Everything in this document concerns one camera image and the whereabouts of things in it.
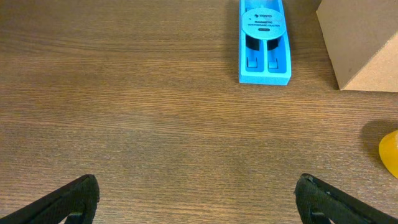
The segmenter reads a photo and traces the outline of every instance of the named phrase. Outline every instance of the wood grain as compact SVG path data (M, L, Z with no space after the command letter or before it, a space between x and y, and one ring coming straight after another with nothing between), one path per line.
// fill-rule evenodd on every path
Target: wood grain
M303 172L398 217L397 94L337 90L319 3L279 87L238 83L235 0L1 1L0 217L94 174L95 223L300 223Z

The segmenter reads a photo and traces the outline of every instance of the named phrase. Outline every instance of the wooden table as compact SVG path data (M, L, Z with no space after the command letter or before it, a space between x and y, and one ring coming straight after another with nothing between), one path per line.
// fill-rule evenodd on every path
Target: wooden table
M95 223L300 223L304 172L398 217L398 96L337 90L319 3L281 87L238 83L236 0L1 1L0 217L94 174Z

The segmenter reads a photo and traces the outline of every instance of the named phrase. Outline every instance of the yellow ball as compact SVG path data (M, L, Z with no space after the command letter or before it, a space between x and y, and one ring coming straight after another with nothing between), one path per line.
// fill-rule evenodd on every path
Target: yellow ball
M398 131L388 134L381 140L379 153L388 171L398 178Z

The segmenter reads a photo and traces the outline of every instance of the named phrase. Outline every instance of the blue plastic object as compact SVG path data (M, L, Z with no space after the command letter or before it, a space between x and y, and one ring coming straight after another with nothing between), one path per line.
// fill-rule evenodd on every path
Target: blue plastic object
M240 0L239 82L287 85L291 76L282 0Z

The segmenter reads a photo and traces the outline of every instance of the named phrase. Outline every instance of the brown box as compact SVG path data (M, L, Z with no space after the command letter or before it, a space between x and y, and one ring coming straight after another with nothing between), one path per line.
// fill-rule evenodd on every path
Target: brown box
M398 92L398 1L323 0L317 14L341 90Z

